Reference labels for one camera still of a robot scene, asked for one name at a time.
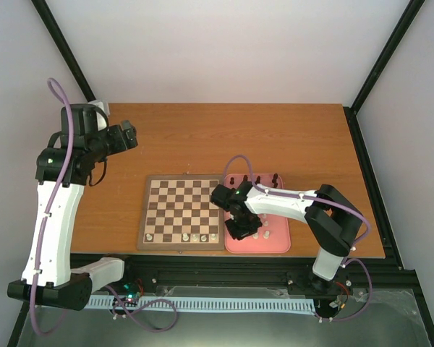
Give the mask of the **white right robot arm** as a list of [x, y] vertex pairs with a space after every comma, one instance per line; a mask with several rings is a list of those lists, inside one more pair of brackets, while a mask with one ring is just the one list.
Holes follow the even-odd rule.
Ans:
[[324, 184], [318, 190], [292, 191], [243, 181], [237, 188], [219, 184], [211, 202], [227, 212], [231, 238], [241, 241], [263, 226], [262, 214], [305, 223], [319, 245], [312, 274], [331, 282], [345, 266], [355, 244], [371, 231], [370, 222], [336, 188]]

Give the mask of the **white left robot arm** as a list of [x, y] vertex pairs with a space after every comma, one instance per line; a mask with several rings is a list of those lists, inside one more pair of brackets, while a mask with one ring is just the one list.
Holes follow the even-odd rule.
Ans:
[[80, 311], [93, 292], [112, 283], [120, 291], [136, 282], [133, 269], [119, 257], [72, 269], [70, 247], [79, 202], [92, 186], [97, 163], [137, 146], [129, 121], [109, 124], [107, 103], [95, 100], [71, 106], [74, 129], [61, 110], [61, 130], [50, 137], [38, 156], [38, 212], [31, 251], [21, 278], [9, 283], [10, 298], [47, 307]]

